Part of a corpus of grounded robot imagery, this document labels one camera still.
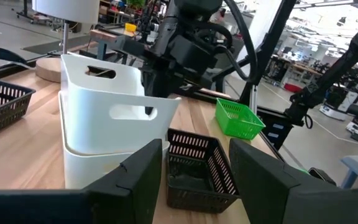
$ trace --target floor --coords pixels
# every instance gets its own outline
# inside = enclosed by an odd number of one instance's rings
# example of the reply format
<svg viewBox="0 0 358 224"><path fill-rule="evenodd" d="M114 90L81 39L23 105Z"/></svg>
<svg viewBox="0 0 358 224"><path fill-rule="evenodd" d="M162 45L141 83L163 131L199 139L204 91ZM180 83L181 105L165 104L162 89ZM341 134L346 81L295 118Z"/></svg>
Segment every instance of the floor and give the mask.
<svg viewBox="0 0 358 224"><path fill-rule="evenodd" d="M0 47L30 59L38 55L22 48L60 39L61 34L51 32L48 26L33 25L24 18L17 19L12 8L20 11L22 3L0 0ZM70 34L70 37L79 35L83 34ZM244 85L242 80L228 77L226 92L233 98L238 98ZM290 105L290 95L291 93L279 87L262 82L258 90L258 104L283 111ZM336 121L321 114L317 108L310 110L309 115L314 121L313 128L294 127L280 153L290 165L306 170L317 167L340 184L347 172L347 167L341 164L340 159L358 155L358 142L351 140L345 130L351 117L345 122Z"/></svg>

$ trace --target lamp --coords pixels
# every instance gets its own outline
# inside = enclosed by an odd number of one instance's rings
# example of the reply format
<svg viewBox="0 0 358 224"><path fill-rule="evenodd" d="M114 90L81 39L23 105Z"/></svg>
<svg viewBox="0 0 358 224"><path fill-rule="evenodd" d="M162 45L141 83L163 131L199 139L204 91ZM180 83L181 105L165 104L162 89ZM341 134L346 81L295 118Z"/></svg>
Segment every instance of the lamp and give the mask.
<svg viewBox="0 0 358 224"><path fill-rule="evenodd" d="M99 0L32 0L32 9L65 21L63 54L67 54L68 21L98 23L99 3Z"/></svg>

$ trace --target stacked white bins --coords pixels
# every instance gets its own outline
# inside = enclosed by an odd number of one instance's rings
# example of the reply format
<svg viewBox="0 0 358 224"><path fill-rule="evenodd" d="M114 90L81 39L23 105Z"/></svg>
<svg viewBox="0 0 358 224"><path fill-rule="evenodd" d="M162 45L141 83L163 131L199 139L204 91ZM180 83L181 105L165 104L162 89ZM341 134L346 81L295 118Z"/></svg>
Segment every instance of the stacked white bins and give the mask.
<svg viewBox="0 0 358 224"><path fill-rule="evenodd" d="M112 79L88 67L114 70ZM144 96L140 70L62 55L60 92L66 188L80 189L115 169L153 139L165 140L180 98ZM146 106L153 107L150 116Z"/></svg>

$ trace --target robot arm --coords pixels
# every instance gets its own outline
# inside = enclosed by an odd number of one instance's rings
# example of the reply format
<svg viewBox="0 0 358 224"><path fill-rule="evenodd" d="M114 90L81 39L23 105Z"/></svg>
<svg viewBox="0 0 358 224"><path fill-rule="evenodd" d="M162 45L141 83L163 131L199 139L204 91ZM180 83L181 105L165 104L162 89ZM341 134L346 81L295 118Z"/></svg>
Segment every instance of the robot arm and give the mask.
<svg viewBox="0 0 358 224"><path fill-rule="evenodd" d="M310 108L314 108L324 100L328 88L338 81L346 71L350 70L358 62L358 33L352 38L349 49L329 68L316 82L310 83L299 93L291 96L291 107L285 110L285 114L293 122L301 122Z"/></svg>

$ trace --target ceiling light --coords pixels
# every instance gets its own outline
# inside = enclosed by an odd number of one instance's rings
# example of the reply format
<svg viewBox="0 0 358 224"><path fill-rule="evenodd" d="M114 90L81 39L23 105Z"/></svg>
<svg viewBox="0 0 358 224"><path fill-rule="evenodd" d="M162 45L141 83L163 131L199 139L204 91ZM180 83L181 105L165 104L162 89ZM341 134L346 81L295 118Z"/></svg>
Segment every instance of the ceiling light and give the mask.
<svg viewBox="0 0 358 224"><path fill-rule="evenodd" d="M311 4L298 4L298 5L295 5L293 8L294 9L301 9L301 8L304 8L304 7L311 7Z"/></svg>
<svg viewBox="0 0 358 224"><path fill-rule="evenodd" d="M341 4L351 4L354 3L353 0L345 0L345 1L332 1L332 2L321 2L316 3L316 6L337 6Z"/></svg>

